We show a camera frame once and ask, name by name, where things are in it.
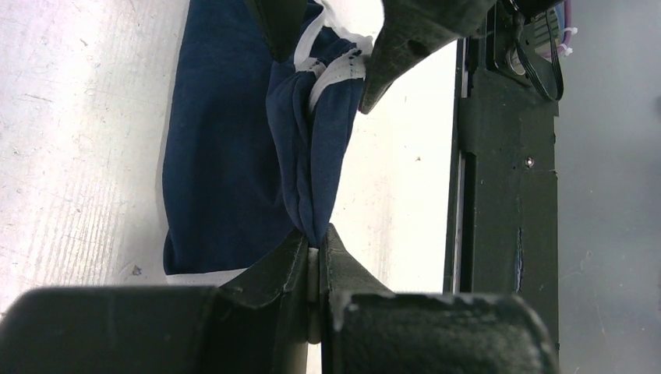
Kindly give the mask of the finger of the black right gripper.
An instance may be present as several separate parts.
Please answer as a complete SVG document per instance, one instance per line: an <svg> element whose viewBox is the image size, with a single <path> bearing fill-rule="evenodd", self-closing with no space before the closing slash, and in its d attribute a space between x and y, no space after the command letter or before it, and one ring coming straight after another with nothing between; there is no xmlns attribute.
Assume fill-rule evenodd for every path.
<svg viewBox="0 0 661 374"><path fill-rule="evenodd" d="M306 0L245 0L276 62L286 61L298 43Z"/></svg>
<svg viewBox="0 0 661 374"><path fill-rule="evenodd" d="M449 43L477 33L491 0L383 0L384 24L366 63L359 111L369 114L395 80Z"/></svg>

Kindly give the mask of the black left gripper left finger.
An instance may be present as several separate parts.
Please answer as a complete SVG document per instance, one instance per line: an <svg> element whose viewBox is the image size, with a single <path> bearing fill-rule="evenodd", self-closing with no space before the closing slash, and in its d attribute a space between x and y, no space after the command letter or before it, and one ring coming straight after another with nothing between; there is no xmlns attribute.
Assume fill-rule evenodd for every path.
<svg viewBox="0 0 661 374"><path fill-rule="evenodd" d="M222 286L38 288L1 322L4 373L302 373L298 231Z"/></svg>

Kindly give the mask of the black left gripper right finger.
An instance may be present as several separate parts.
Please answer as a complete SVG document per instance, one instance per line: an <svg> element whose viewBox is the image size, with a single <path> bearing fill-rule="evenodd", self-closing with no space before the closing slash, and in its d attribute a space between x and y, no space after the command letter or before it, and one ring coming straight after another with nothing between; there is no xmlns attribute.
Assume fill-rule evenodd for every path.
<svg viewBox="0 0 661 374"><path fill-rule="evenodd" d="M345 248L319 251L325 373L556 373L557 347L514 295L396 293Z"/></svg>

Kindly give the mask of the navy white-trimmed bear underwear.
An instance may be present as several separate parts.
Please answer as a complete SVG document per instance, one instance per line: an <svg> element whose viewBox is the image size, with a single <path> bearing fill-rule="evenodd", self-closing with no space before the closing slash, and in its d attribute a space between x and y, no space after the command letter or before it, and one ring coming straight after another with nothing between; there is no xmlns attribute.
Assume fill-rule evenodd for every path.
<svg viewBox="0 0 661 374"><path fill-rule="evenodd" d="M371 50L309 1L277 62L245 2L190 3L162 171L169 284L225 284L294 229L320 247Z"/></svg>

